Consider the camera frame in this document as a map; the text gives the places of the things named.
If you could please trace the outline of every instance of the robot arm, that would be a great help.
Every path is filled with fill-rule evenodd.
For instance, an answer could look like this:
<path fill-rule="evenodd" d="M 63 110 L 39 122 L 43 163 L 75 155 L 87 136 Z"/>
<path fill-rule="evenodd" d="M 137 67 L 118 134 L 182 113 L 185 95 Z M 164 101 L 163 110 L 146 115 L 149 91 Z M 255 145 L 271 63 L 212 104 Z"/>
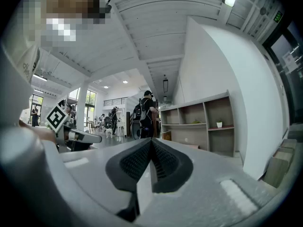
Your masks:
<path fill-rule="evenodd" d="M 54 130 L 56 142 L 64 146 L 68 141 L 78 141 L 81 143 L 100 143 L 102 137 L 80 131 L 76 129 L 76 121 L 71 118 L 59 106 L 55 106 L 45 118 L 49 126 Z"/>

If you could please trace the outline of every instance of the white pillar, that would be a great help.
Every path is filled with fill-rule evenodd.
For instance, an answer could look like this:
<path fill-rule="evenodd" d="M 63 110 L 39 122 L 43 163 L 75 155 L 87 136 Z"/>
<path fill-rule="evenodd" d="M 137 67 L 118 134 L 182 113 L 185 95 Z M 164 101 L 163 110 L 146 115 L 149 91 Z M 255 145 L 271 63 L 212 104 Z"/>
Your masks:
<path fill-rule="evenodd" d="M 80 93 L 77 103 L 77 129 L 80 131 L 84 130 L 84 107 L 86 101 L 86 94 L 89 88 L 88 82 L 83 82 L 80 87 Z"/>

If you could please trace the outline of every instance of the cap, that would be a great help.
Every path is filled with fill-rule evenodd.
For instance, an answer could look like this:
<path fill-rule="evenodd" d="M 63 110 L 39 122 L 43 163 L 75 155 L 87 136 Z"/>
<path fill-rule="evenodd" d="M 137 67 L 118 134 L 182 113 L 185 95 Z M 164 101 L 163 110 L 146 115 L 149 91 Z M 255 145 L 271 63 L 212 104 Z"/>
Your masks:
<path fill-rule="evenodd" d="M 147 91 L 144 93 L 144 96 L 147 96 L 147 95 L 149 95 L 149 94 L 152 94 L 152 92 L 147 90 Z"/>

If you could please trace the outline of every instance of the small potted plant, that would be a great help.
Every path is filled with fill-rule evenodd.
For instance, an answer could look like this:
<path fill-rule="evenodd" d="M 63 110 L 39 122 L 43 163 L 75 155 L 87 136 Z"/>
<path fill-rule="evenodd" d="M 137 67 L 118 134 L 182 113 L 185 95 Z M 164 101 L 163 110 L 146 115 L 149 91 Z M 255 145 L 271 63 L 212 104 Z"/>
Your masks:
<path fill-rule="evenodd" d="M 217 120 L 217 127 L 222 128 L 222 119 L 221 118 Z"/>

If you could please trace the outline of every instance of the green exit sign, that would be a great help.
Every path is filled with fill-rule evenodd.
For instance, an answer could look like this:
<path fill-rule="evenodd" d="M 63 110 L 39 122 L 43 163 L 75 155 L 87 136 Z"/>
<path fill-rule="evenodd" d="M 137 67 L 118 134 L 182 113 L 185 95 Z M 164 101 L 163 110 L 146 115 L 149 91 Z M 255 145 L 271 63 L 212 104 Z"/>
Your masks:
<path fill-rule="evenodd" d="M 275 16 L 275 18 L 274 18 L 274 20 L 275 20 L 276 23 L 278 23 L 278 22 L 280 21 L 282 15 L 283 15 L 283 14 L 282 14 L 280 11 L 278 11 L 278 12 L 276 13 L 276 16 Z"/>

